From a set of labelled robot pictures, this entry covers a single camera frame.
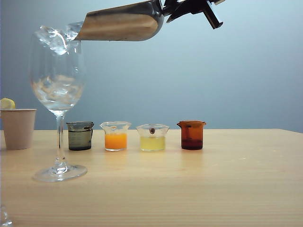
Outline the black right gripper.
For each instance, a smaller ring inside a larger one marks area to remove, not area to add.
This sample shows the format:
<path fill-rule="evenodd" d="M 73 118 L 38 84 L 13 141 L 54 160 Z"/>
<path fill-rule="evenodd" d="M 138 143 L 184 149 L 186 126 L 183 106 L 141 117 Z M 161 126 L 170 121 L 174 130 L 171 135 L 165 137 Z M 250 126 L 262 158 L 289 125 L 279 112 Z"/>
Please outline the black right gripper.
<path fill-rule="evenodd" d="M 213 6 L 221 4 L 223 0 L 186 0 L 188 8 L 180 8 L 182 0 L 165 0 L 163 10 L 166 11 L 166 16 L 169 16 L 166 23 L 191 13 L 203 13 L 213 29 L 217 29 L 223 25 L 223 21 L 219 19 Z"/>

